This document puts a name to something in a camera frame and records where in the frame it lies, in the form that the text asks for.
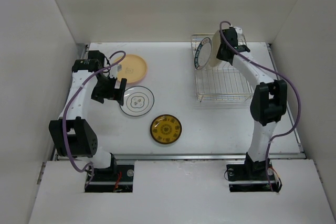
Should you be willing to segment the yellow black patterned plate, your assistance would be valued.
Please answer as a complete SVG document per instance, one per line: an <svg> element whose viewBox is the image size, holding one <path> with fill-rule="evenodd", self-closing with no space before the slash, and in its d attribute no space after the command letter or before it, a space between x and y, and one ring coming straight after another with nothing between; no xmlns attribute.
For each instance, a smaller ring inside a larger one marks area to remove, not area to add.
<svg viewBox="0 0 336 224"><path fill-rule="evenodd" d="M182 134L182 124L178 118L170 114L157 116L150 125L153 140L162 145L175 143Z"/></svg>

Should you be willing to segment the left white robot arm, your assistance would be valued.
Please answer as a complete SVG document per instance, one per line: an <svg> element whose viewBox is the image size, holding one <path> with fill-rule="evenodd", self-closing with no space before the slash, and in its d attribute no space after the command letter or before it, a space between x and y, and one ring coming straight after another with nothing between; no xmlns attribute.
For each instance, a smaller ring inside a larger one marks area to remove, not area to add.
<svg viewBox="0 0 336 224"><path fill-rule="evenodd" d="M87 121L90 101L103 104L106 100L124 104L127 79L107 76L110 70L118 72L126 56L122 50L114 63L98 51L90 51L87 59L76 60L72 66L72 81L68 98L60 116L49 123L49 132L59 156L69 158L80 173L93 173L97 168L105 180L117 176L112 153L98 145L98 137Z"/></svg>

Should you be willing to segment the white plate green rim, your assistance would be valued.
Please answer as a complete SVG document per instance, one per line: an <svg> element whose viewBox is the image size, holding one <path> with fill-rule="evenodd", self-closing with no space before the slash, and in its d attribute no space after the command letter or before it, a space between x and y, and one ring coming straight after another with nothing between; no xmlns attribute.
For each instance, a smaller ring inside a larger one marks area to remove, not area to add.
<svg viewBox="0 0 336 224"><path fill-rule="evenodd" d="M209 37L203 38L198 44L194 54L194 67L201 70L208 64L212 53L212 40Z"/></svg>

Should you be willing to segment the cream white plate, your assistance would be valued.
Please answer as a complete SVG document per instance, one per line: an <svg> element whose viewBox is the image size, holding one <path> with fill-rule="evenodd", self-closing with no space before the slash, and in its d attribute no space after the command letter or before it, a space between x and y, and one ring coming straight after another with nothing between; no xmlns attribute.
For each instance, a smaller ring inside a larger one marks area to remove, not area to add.
<svg viewBox="0 0 336 224"><path fill-rule="evenodd" d="M218 30L212 37L212 52L208 61L208 65L212 68L217 67L223 62L222 60L217 58L220 46L221 46L221 35Z"/></svg>

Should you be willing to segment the pink plate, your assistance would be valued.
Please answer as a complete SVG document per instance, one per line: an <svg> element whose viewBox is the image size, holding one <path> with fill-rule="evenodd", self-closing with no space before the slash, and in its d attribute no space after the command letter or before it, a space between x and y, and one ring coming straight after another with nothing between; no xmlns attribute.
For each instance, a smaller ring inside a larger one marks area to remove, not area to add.
<svg viewBox="0 0 336 224"><path fill-rule="evenodd" d="M125 66L123 74L128 83L138 83L145 78L147 71L146 65Z"/></svg>

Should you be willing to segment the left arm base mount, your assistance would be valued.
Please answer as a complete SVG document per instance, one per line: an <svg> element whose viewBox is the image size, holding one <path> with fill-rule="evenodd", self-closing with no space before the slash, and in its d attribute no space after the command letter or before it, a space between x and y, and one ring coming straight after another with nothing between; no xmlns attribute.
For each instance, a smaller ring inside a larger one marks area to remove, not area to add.
<svg viewBox="0 0 336 224"><path fill-rule="evenodd" d="M94 176L85 188L86 193L132 193L134 165L120 164L115 169L94 169Z"/></svg>

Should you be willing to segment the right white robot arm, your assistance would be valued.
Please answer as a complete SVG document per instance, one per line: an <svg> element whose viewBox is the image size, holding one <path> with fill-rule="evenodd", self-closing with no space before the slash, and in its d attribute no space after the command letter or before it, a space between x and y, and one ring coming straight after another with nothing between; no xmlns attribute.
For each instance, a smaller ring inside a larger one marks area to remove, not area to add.
<svg viewBox="0 0 336 224"><path fill-rule="evenodd" d="M220 29L217 59L229 62L252 87L254 94L250 113L254 131L244 164L229 167L234 172L232 181L266 180L269 162L269 144L277 123L286 113L287 84L268 75L262 65L255 62L250 49L238 43L236 28Z"/></svg>

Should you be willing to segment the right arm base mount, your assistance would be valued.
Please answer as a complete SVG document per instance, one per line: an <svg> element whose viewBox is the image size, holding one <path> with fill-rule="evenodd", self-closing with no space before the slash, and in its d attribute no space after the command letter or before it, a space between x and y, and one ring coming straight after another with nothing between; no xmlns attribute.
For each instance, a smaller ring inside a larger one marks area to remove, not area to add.
<svg viewBox="0 0 336 224"><path fill-rule="evenodd" d="M266 169L262 167L253 171L245 164L227 164L226 174L229 181L231 193L252 193L252 192L276 192L282 189L282 181L272 169L268 169L268 181Z"/></svg>

